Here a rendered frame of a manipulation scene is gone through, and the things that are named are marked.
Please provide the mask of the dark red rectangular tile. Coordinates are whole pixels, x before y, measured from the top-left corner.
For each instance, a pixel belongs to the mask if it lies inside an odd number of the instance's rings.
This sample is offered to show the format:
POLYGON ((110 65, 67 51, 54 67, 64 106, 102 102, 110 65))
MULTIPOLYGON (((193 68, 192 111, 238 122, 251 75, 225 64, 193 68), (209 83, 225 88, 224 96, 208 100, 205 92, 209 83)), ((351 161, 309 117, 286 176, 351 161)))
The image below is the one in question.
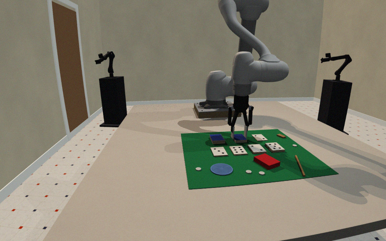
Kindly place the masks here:
POLYGON ((270 157, 266 153, 255 156, 253 160, 268 170, 280 166, 280 161, 274 159, 273 157, 270 157))

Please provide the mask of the green felt mat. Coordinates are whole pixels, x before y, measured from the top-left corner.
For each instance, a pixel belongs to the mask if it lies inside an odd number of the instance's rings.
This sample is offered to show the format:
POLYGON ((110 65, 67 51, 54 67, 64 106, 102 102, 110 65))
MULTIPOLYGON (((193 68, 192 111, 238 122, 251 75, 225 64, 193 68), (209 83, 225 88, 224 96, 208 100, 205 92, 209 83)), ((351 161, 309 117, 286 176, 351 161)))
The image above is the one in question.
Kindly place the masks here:
POLYGON ((285 135, 278 129, 248 130, 247 143, 235 143, 231 138, 231 131, 181 133, 189 189, 260 184, 338 174, 287 135, 281 138, 277 134, 285 135), (225 143, 213 144, 209 137, 213 134, 221 134, 225 143), (252 136, 255 134, 262 134, 268 141, 257 141, 252 136), (272 153, 265 146, 265 143, 275 142, 282 146, 285 152, 272 153), (267 155, 280 161, 280 166, 268 170, 256 163, 253 157, 261 154, 252 153, 248 148, 248 145, 252 144, 260 144, 267 151, 267 155), (294 147, 293 144, 297 146, 294 147), (234 156, 229 146, 242 146, 248 154, 234 156), (228 156, 214 157, 211 147, 224 147, 228 156), (305 177, 302 175, 295 155, 299 159, 305 177), (227 175, 213 174, 210 167, 218 163, 228 164, 233 168, 233 172, 227 175), (197 167, 201 170, 197 171, 197 167), (246 170, 250 170, 251 174, 246 173, 246 170), (260 171, 265 174, 260 175, 260 171))

